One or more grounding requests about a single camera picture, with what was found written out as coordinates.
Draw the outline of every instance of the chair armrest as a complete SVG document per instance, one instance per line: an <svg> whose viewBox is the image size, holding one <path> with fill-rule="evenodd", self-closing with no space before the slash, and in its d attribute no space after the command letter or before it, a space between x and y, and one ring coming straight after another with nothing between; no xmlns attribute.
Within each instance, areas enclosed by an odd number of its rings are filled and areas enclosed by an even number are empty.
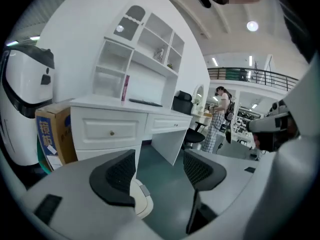
<svg viewBox="0 0 320 240"><path fill-rule="evenodd" d="M200 128L201 126L207 127L207 125L204 124L204 123L201 123L201 122L195 122L195 123L198 124L198 125L196 126L196 128L195 128L195 131L196 131L196 132L199 130L199 128Z"/></svg>

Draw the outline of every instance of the chair headrest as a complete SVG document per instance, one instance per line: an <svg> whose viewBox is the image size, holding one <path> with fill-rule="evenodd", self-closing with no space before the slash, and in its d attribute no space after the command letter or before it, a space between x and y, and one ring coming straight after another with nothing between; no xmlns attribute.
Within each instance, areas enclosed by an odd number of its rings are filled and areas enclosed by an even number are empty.
<svg viewBox="0 0 320 240"><path fill-rule="evenodd" d="M179 100L190 102L192 101L192 96L182 90L179 91L179 95L176 96Z"/></svg>

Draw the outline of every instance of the arched cabinet door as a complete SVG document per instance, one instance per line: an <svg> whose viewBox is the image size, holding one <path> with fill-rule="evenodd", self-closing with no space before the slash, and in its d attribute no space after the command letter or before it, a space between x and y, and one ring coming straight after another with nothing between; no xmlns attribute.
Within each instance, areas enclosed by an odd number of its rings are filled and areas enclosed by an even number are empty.
<svg viewBox="0 0 320 240"><path fill-rule="evenodd" d="M139 5L128 4L114 19L105 38L136 48L150 12Z"/></svg>

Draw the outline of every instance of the white paper label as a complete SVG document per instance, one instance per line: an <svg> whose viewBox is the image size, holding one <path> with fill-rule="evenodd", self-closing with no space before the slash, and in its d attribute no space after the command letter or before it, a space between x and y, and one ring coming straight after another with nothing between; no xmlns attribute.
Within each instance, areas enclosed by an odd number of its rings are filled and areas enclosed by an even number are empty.
<svg viewBox="0 0 320 240"><path fill-rule="evenodd" d="M48 161L53 170L56 170L62 166L62 163L57 155L47 155L46 158L48 158Z"/></svg>
<svg viewBox="0 0 320 240"><path fill-rule="evenodd" d="M48 150L50 150L50 152L52 153L52 154L56 154L57 153L57 151L54 149L54 147L53 146L51 146L51 145L49 145L49 146L47 146L46 147Z"/></svg>

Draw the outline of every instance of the balcony railing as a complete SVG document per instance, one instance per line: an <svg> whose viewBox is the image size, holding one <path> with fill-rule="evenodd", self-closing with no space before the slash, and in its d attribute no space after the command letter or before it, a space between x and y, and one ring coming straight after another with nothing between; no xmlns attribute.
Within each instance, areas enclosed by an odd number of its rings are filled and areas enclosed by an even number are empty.
<svg viewBox="0 0 320 240"><path fill-rule="evenodd" d="M218 67L208 68L211 80L234 80L271 86L289 91L299 81L293 77L271 71L245 67Z"/></svg>

